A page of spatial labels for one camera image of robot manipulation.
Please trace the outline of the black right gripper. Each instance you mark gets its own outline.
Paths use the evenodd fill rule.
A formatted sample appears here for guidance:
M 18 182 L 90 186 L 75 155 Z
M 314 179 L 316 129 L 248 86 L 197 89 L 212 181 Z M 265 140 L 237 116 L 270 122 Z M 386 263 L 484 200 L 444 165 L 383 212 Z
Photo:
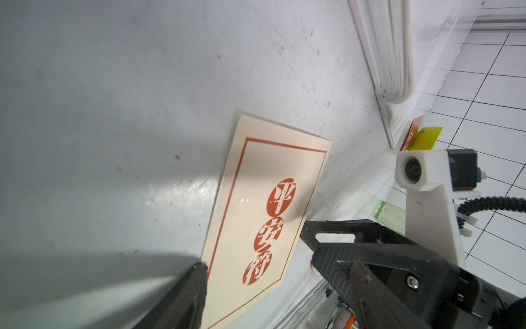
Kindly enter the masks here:
M 365 264 L 429 328 L 525 327 L 524 297 L 460 271 L 420 245 L 321 243 L 312 264 L 350 307 L 354 263 Z

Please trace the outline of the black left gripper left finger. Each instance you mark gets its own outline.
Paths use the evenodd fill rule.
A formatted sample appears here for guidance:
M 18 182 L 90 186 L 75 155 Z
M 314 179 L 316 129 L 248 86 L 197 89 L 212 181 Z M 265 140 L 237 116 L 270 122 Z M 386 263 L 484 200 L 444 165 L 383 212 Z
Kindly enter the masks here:
M 207 295 L 208 267 L 196 263 L 135 328 L 199 329 Z

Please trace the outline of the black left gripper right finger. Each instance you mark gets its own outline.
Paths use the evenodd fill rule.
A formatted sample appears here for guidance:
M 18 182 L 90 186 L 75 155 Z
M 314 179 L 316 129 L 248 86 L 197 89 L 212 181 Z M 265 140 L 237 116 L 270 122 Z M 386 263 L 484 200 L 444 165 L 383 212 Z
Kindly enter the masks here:
M 429 328 L 363 263 L 349 270 L 350 303 L 360 328 Z

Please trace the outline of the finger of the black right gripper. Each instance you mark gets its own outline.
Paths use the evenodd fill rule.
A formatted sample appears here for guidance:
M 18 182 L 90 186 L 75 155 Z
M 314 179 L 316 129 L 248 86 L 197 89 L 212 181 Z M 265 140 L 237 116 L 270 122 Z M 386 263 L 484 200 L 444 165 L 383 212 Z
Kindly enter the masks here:
M 315 251 L 320 244 L 316 238 L 318 234 L 336 234 L 338 236 L 350 234 L 355 236 L 355 243 L 415 244 L 403 235 L 369 219 L 305 222 L 300 238 L 312 251 Z

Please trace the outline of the cream patterned photo card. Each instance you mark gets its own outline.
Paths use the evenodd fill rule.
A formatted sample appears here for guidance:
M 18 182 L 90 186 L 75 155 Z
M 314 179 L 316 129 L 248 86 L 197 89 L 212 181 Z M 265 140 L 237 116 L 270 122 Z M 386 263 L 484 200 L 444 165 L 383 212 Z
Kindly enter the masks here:
M 277 289 L 331 142 L 248 116 L 238 120 L 212 211 L 203 328 L 224 328 Z

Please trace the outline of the white photo album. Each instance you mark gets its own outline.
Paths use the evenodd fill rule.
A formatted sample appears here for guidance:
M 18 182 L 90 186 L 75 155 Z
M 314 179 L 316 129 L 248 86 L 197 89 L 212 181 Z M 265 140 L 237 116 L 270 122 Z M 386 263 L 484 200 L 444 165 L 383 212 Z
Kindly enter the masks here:
M 392 148 L 401 136 L 394 106 L 414 90 L 408 1 L 350 1 L 375 97 Z

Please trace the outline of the red photo card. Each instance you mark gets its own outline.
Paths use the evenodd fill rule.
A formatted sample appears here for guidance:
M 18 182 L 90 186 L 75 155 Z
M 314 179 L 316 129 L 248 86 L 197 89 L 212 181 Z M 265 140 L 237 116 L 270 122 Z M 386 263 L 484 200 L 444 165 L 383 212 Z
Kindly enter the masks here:
M 408 134 L 406 135 L 405 140 L 401 146 L 401 149 L 400 149 L 401 152 L 405 152 L 411 148 L 417 134 L 419 133 L 420 126 L 422 124 L 423 119 L 424 119 L 424 116 L 421 115 L 420 117 L 417 117 L 412 120 L 411 126 L 408 130 Z

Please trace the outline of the clear green glass cup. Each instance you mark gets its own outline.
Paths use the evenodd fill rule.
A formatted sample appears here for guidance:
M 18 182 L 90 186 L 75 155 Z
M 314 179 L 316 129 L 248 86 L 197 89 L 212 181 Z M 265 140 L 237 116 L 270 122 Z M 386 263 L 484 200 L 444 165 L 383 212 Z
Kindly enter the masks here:
M 404 209 L 382 201 L 375 210 L 374 218 L 392 231 L 403 236 L 405 235 L 406 220 Z

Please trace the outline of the lime green plastic bowl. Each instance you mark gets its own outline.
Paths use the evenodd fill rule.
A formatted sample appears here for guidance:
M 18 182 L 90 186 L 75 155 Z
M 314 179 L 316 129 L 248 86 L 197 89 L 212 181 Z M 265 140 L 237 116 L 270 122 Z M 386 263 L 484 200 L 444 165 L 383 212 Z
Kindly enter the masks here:
M 420 130 L 414 140 L 412 141 L 411 146 L 409 147 L 410 151 L 427 151 L 432 150 L 434 145 L 438 141 L 438 137 L 441 135 L 442 127 L 424 127 Z

